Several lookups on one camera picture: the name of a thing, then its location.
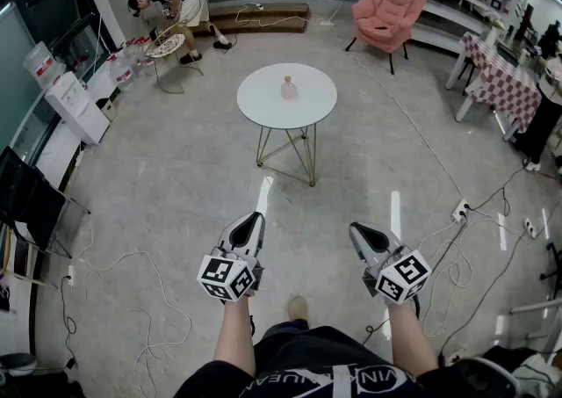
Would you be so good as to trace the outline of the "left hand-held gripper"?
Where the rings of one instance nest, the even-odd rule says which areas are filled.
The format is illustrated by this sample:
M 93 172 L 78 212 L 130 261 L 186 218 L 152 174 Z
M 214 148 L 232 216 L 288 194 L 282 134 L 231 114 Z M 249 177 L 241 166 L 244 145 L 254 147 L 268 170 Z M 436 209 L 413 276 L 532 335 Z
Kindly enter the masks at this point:
M 244 296 L 254 295 L 263 275 L 256 257 L 263 246 L 264 230 L 264 216 L 256 211 L 226 227 L 218 246 L 228 251 L 205 255 L 198 271 L 197 282 L 209 296 L 223 302 L 238 302 Z

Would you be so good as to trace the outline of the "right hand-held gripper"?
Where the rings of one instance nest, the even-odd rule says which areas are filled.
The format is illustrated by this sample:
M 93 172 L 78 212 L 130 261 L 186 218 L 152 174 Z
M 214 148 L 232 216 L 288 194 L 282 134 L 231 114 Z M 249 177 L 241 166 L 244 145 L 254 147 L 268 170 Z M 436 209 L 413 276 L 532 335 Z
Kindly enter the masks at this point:
M 400 246 L 399 238 L 390 228 L 352 222 L 349 238 L 367 265 L 371 265 L 371 254 L 393 252 L 384 263 L 365 269 L 363 282 L 373 297 L 381 295 L 388 303 L 400 305 L 418 294 L 429 279 L 431 268 L 420 251 Z

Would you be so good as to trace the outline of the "person's right forearm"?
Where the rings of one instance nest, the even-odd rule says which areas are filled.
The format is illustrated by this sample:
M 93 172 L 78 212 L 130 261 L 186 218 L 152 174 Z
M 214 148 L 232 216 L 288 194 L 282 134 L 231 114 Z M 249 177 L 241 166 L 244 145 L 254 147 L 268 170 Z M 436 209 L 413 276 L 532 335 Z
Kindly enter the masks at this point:
M 416 317 L 414 305 L 408 301 L 401 305 L 388 304 L 387 309 L 392 333 L 393 363 L 414 376 L 436 370 L 436 354 Z

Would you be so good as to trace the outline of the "person's left forearm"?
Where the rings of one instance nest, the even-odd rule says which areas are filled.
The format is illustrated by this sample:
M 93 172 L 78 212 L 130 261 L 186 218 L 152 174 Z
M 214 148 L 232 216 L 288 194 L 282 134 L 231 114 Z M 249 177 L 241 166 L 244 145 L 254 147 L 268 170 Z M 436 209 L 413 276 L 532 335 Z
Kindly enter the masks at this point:
M 225 304 L 213 359 L 234 365 L 255 378 L 256 360 L 247 295 L 237 302 Z

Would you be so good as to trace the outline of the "round white side table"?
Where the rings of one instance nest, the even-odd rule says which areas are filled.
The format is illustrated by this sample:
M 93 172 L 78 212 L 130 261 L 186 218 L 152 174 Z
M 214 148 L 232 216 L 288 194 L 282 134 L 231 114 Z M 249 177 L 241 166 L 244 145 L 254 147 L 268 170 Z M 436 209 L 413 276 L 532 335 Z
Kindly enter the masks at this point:
M 285 76 L 297 86 L 299 96 L 295 99 L 281 97 Z M 236 99 L 241 113 L 260 127 L 256 166 L 316 186 L 317 127 L 335 109 L 337 89 L 333 80 L 305 64 L 277 63 L 247 76 Z M 296 153 L 305 179 L 266 164 L 287 148 Z

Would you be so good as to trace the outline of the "person's beige shoe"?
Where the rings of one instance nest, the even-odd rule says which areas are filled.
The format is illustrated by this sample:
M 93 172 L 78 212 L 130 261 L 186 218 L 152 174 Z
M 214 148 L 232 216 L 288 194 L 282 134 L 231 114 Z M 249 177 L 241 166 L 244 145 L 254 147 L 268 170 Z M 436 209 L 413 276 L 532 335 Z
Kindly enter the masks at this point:
M 287 304 L 288 320 L 296 322 L 298 320 L 309 321 L 308 302 L 303 296 L 295 296 L 290 298 Z

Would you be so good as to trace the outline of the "person's black trousers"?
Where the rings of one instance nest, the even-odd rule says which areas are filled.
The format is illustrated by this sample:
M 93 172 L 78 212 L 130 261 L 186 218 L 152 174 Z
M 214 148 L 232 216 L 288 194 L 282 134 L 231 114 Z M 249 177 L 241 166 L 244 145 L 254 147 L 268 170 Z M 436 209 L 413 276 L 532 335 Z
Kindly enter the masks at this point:
M 304 319 L 269 328 L 254 347 L 256 372 L 270 373 L 333 365 L 385 365 L 359 342 L 330 326 L 311 329 Z

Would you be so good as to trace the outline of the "person's black printed shirt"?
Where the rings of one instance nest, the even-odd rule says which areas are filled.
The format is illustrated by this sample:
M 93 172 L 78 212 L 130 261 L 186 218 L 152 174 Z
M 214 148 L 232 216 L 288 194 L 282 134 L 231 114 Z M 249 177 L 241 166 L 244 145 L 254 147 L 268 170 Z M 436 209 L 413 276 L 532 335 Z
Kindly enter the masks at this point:
M 173 398 L 441 398 L 393 365 L 330 365 L 252 378 L 223 361 L 203 365 Z

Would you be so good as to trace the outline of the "clear water jug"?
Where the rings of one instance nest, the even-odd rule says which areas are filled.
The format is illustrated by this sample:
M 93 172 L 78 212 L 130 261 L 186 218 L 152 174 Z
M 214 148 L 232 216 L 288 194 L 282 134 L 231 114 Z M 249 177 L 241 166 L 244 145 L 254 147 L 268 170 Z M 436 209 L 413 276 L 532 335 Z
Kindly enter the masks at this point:
M 23 65 L 42 90 L 53 87 L 66 70 L 66 66 L 54 58 L 43 41 L 27 54 Z
M 128 92 L 133 87 L 133 71 L 129 62 L 121 55 L 112 54 L 108 60 L 112 80 L 121 92 Z

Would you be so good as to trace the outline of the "white water dispenser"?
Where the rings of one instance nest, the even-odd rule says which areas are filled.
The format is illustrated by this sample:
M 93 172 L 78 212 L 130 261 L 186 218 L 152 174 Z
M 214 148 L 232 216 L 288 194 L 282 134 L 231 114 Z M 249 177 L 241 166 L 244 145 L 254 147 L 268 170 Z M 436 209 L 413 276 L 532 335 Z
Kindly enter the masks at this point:
M 98 145 L 110 122 L 73 73 L 59 76 L 45 99 L 81 141 Z

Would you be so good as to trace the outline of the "checkered cloth table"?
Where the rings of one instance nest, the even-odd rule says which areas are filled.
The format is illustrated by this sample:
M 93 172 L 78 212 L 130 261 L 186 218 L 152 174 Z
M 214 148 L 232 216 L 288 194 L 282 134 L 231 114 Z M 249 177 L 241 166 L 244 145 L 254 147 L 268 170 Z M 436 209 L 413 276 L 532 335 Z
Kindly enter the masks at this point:
M 513 117 L 513 122 L 503 129 L 505 141 L 514 134 L 524 133 L 541 101 L 531 75 L 525 69 L 513 66 L 495 48 L 471 33 L 465 33 L 458 46 L 460 52 L 445 88 L 450 90 L 460 78 L 465 60 L 472 61 L 478 74 L 465 87 L 465 101 L 458 109 L 455 121 L 461 121 L 473 104 L 486 104 L 496 112 Z

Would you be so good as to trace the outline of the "wooden step platform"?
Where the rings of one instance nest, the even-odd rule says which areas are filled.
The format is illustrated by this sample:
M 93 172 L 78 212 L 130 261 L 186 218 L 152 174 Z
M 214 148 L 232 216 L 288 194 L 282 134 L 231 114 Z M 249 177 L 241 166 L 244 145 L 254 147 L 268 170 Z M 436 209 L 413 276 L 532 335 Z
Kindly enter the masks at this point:
M 211 8 L 210 18 L 224 34 L 303 33 L 310 9 L 299 3 L 250 3 Z

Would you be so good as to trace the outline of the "black folding chair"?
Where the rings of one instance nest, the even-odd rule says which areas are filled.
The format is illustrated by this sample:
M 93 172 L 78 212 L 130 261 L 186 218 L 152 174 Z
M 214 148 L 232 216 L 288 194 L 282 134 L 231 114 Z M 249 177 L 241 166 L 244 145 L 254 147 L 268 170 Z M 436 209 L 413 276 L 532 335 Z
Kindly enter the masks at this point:
M 37 251 L 70 259 L 57 239 L 63 211 L 78 202 L 52 186 L 43 173 L 25 163 L 10 147 L 0 153 L 0 222 L 17 240 Z

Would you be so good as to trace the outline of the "white vase with flowers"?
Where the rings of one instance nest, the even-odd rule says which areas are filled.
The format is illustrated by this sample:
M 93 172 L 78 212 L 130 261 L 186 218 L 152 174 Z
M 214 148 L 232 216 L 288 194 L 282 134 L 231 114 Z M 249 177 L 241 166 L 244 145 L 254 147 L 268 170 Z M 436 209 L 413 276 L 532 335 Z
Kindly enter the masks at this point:
M 484 40 L 488 47 L 494 47 L 497 39 L 504 33 L 505 25 L 501 19 L 495 19 L 492 21 L 490 29 Z

